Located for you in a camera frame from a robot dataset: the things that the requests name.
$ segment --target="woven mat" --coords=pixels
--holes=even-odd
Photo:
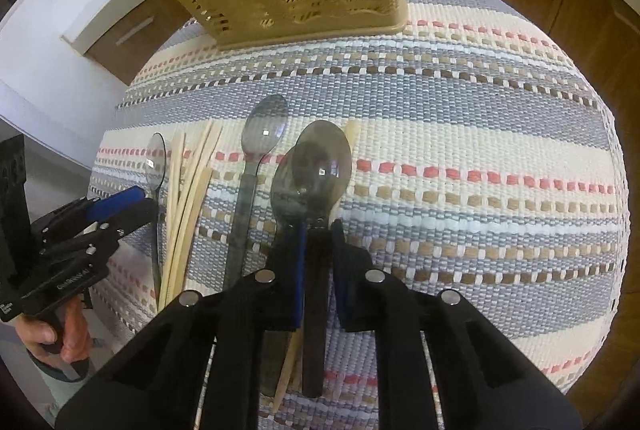
[[[408,1],[410,22],[395,36],[223,54],[187,23],[116,110],[90,193],[143,185],[153,132],[170,140],[185,129],[188,155],[202,122],[222,119],[185,284],[220,291],[251,109],[280,93],[290,121],[260,169],[247,272],[273,241],[277,156],[311,121],[357,121],[339,214],[349,241],[409,288],[458,289],[566,391],[606,337],[625,265],[627,187],[612,116],[571,59],[500,0]],[[127,243],[149,254],[149,240],[141,229]],[[126,341],[154,314],[150,264],[116,255],[110,266],[95,307]],[[261,410],[261,427],[377,427],[372,335],[342,332],[333,305],[324,389],[319,400],[289,392],[275,416]]]

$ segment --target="wooden floor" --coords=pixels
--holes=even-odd
[[[613,112],[625,156],[633,223],[640,212],[640,16],[622,0],[503,1],[572,57]],[[585,422],[610,403],[639,359],[640,233],[632,229],[618,314],[604,347],[568,394]]]

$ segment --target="screw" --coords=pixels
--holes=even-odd
[[[385,281],[385,274],[380,269],[369,269],[364,278],[371,283],[380,284]]]
[[[443,302],[449,305],[456,305],[460,303],[461,299],[460,294],[457,291],[453,291],[453,289],[446,289],[446,291],[443,291],[440,298]]]
[[[178,297],[178,302],[180,305],[184,305],[185,307],[191,307],[195,305],[200,300],[200,295],[196,293],[196,291],[184,291]]]
[[[276,273],[271,269],[260,269],[255,274],[255,281],[261,284],[270,284],[274,280],[276,280]]]

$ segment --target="human hand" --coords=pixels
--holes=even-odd
[[[14,322],[15,331],[33,356],[47,365],[56,368],[56,361],[44,350],[41,344],[53,344],[58,336],[48,323],[20,315]],[[79,362],[89,357],[93,339],[82,315],[82,302],[78,297],[65,305],[64,334],[60,358],[67,363]]]

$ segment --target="table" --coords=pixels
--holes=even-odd
[[[612,115],[571,59],[500,0],[408,2],[410,21],[394,36],[222,53],[188,22],[118,106],[90,193],[143,185],[153,132],[169,140],[186,130],[187,156],[203,121],[222,119],[185,283],[217,292],[250,110],[277,92],[290,119],[261,166],[247,271],[273,241],[277,156],[311,121],[355,121],[339,210],[349,241],[407,287],[458,289],[565,392],[602,345],[620,296],[628,190]],[[149,241],[144,229],[127,238],[146,254]],[[130,253],[111,259],[93,295],[123,343],[154,314],[150,262]],[[324,396],[289,392],[274,417],[261,409],[262,428],[376,425],[372,336],[343,333],[330,312]]]

